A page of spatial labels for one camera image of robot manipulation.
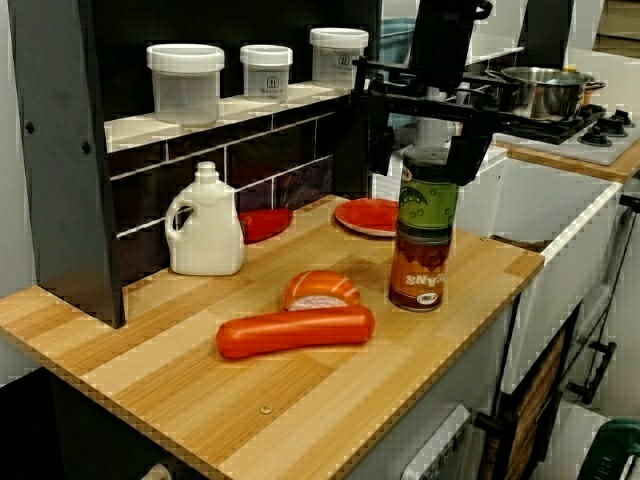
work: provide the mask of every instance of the plastic jar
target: plastic jar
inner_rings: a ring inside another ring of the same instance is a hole
[[[278,45],[247,45],[240,49],[244,65],[244,97],[254,102],[284,102],[288,96],[293,51]]]
[[[364,53],[369,34],[352,28],[314,28],[313,83],[329,88],[353,88],[356,67],[351,62]]]
[[[203,125],[218,118],[224,52],[209,45],[164,44],[147,48],[158,120]]]

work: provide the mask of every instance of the stainless steel pot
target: stainless steel pot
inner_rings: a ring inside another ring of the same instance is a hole
[[[510,112],[539,121],[573,120],[580,111],[583,95],[606,86],[591,75],[552,68],[510,67],[486,73],[517,83]]]

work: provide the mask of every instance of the stove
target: stove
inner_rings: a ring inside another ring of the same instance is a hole
[[[599,165],[611,165],[625,150],[640,139],[640,125],[622,110],[607,117],[598,105],[580,109],[578,117],[568,122],[536,122],[519,119],[494,140],[533,150]]]

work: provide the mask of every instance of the gas burner knob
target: gas burner knob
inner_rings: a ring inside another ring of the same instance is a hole
[[[600,131],[610,137],[626,137],[627,132],[624,131],[624,122],[619,118],[599,118],[596,127]]]
[[[616,110],[616,113],[614,113],[611,118],[622,120],[622,124],[627,128],[633,128],[636,126],[629,118],[629,112],[625,112],[624,110]]]
[[[610,147],[612,145],[611,140],[609,140],[607,136],[602,133],[600,127],[596,125],[591,127],[582,137],[578,138],[578,141],[585,145],[591,145],[592,147]]]

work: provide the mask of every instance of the white sink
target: white sink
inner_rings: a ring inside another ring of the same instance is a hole
[[[589,288],[602,264],[622,185],[505,158],[461,188],[456,227],[482,237],[549,241],[522,294],[502,390],[513,393]]]

